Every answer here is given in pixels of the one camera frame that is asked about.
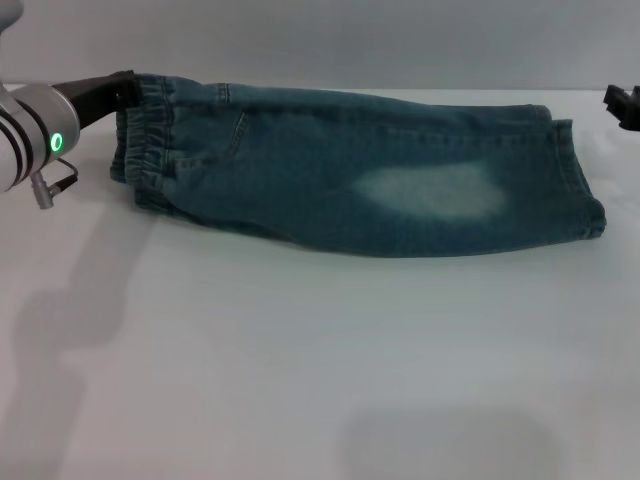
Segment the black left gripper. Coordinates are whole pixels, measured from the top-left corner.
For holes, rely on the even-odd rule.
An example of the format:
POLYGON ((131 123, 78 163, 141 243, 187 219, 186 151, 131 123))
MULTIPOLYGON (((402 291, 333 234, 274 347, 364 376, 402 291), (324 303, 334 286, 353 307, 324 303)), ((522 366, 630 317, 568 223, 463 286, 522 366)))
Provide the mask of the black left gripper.
POLYGON ((53 88, 70 101, 80 127, 87 128, 117 109, 139 105, 139 85, 134 71, 54 84, 53 88))

